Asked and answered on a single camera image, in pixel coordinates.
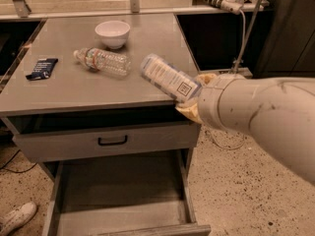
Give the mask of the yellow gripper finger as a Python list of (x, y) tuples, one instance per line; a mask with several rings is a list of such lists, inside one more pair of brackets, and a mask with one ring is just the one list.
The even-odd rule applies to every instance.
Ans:
[(217, 75), (214, 73), (200, 74), (195, 77), (195, 80), (199, 82), (203, 87), (205, 87), (216, 76)]
[(198, 124), (202, 123), (198, 112), (198, 104), (196, 101), (177, 103), (175, 109), (189, 120), (194, 121)]

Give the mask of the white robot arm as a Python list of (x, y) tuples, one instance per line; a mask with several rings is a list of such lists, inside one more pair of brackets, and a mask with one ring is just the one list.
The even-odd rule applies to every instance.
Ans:
[(315, 183), (315, 79), (201, 75), (200, 94), (176, 109), (190, 120), (248, 135), (271, 157)]

